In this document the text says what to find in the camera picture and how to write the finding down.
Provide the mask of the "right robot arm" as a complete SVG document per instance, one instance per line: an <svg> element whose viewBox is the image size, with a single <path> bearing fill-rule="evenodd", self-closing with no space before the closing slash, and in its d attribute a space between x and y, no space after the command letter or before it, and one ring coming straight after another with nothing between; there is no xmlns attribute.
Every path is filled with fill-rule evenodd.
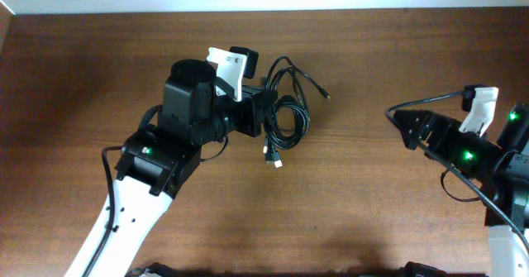
<svg viewBox="0 0 529 277"><path fill-rule="evenodd" d="M493 276L528 274L528 106L517 103L497 141L451 117L398 109L392 116L405 146L421 148L462 179L486 207Z"/></svg>

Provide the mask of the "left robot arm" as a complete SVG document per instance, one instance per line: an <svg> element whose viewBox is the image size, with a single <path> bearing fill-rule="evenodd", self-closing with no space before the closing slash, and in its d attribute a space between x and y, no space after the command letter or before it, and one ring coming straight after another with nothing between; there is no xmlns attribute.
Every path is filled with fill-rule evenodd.
<svg viewBox="0 0 529 277"><path fill-rule="evenodd" d="M260 134L277 93L231 85L230 63L241 66L238 79L254 77L257 59L247 55L172 65L163 102L149 109L118 147L121 157L116 173L107 175L107 199L68 276L125 275L152 227L204 161L203 145L232 131Z"/></svg>

